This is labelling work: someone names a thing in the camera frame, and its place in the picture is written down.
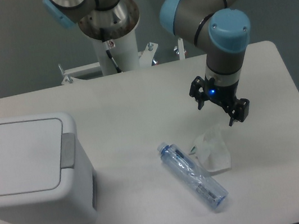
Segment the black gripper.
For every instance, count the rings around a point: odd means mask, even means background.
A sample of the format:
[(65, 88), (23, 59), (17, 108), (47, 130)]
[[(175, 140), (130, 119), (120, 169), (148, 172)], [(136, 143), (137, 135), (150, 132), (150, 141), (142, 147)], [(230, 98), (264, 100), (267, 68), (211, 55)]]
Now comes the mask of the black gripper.
[(214, 77), (205, 75), (205, 79), (197, 76), (191, 83), (189, 96), (194, 98), (198, 109), (202, 109), (207, 100), (219, 105), (230, 116), (229, 126), (235, 122), (244, 122), (249, 114), (250, 101), (237, 99), (236, 91), (239, 81), (232, 85), (216, 84)]

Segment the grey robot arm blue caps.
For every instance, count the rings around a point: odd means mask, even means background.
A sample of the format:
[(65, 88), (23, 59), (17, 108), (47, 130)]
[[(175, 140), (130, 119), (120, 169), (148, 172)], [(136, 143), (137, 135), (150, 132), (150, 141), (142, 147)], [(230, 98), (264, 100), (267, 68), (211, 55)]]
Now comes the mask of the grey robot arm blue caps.
[[(243, 122), (248, 99), (236, 96), (251, 23), (236, 0), (165, 0), (159, 20), (169, 33), (192, 43), (207, 55), (204, 77), (196, 77), (189, 95), (203, 107), (210, 101), (221, 107), (230, 123)], [(135, 51), (115, 52), (118, 41), (134, 30), (139, 11), (132, 0), (43, 0), (46, 11), (64, 28), (78, 25), (96, 40), (107, 74), (121, 74), (138, 63)]]

